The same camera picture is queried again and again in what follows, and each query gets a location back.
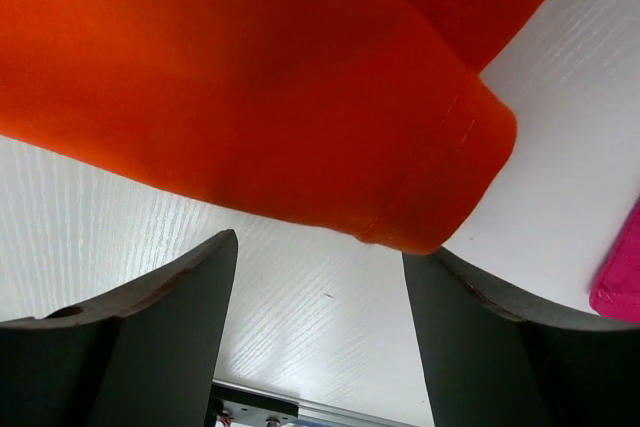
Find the orange t shirt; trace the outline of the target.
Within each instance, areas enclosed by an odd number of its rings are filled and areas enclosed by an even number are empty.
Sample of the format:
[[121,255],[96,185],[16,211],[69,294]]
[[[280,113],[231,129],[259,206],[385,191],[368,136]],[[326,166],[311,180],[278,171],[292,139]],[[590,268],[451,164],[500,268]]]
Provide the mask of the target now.
[[544,0],[1,0],[1,132],[426,254],[517,123],[480,72]]

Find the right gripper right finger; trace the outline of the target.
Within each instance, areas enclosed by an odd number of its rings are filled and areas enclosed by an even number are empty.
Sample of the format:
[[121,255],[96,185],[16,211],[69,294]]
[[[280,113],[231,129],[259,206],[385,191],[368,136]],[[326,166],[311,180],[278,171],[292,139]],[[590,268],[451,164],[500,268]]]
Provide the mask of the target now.
[[436,425],[638,425],[638,325],[545,300],[445,249],[403,265]]

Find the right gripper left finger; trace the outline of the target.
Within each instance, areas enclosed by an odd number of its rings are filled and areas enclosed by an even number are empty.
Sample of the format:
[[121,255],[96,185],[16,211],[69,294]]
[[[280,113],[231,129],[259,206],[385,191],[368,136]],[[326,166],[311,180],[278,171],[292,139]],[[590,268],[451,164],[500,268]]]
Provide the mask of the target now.
[[222,231],[84,302],[1,325],[5,426],[200,426],[238,239]]

